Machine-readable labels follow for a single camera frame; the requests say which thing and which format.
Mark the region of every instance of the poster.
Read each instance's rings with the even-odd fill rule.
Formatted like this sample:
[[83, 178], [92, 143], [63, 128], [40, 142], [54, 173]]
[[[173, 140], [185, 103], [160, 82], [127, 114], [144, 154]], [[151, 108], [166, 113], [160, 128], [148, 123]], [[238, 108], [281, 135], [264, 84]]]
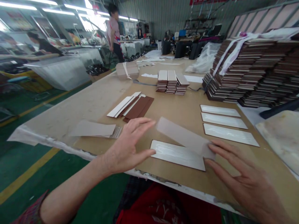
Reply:
[[52, 39], [60, 39], [58, 33], [56, 32], [56, 30], [53, 28], [53, 26], [51, 25], [51, 23], [46, 17], [33, 16], [32, 18], [36, 22], [40, 31], [46, 37], [50, 37]]
[[10, 17], [10, 21], [6, 22], [6, 24], [13, 31], [29, 31], [34, 29], [20, 12], [6, 11], [6, 13]]

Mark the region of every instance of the white strap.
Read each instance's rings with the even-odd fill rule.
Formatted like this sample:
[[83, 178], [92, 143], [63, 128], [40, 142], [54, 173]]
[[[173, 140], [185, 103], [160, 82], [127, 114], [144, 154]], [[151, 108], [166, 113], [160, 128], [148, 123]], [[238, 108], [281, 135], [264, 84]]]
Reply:
[[128, 71], [127, 71], [127, 65], [126, 65], [126, 64], [127, 64], [127, 63], [124, 62], [122, 65], [124, 66], [124, 69], [125, 69], [125, 73], [126, 73], [126, 75], [127, 75], [127, 78], [131, 79], [131, 77], [130, 77], [129, 74], [128, 74]]

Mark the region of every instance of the plastic bag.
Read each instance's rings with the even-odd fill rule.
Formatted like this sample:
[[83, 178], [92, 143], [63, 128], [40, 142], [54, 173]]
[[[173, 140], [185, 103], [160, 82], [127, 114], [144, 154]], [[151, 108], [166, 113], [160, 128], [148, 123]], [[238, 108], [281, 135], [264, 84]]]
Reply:
[[186, 68], [185, 72], [194, 73], [207, 73], [213, 66], [215, 56], [220, 48], [221, 44], [207, 43], [203, 49], [201, 55], [198, 57], [193, 65]]

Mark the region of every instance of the corrugated metal wall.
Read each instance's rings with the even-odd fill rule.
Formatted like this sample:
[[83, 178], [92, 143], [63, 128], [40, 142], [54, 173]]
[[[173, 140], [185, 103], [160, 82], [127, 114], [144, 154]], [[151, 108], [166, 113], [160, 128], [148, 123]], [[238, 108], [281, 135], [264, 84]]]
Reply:
[[[236, 0], [225, 4], [223, 2], [204, 3], [202, 14], [207, 16], [212, 7], [211, 17], [216, 17], [214, 25], [222, 23], [220, 33], [225, 34], [236, 15], [276, 2], [277, 0]], [[154, 38], [162, 39], [166, 30], [174, 33], [184, 28], [185, 21], [191, 16], [189, 3], [190, 0], [128, 0], [118, 5], [122, 16], [150, 22], [152, 24], [150, 31]], [[201, 5], [193, 6], [193, 18], [198, 17], [200, 8]]]

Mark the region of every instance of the right hand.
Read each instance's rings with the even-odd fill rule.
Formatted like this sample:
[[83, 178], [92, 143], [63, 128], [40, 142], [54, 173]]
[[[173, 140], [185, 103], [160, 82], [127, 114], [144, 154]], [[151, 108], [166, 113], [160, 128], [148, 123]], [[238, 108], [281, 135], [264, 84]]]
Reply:
[[227, 159], [241, 175], [232, 177], [215, 161], [205, 159], [205, 163], [214, 170], [242, 207], [263, 224], [294, 223], [264, 170], [248, 160], [239, 148], [220, 140], [212, 142], [215, 145], [210, 144], [209, 148]]

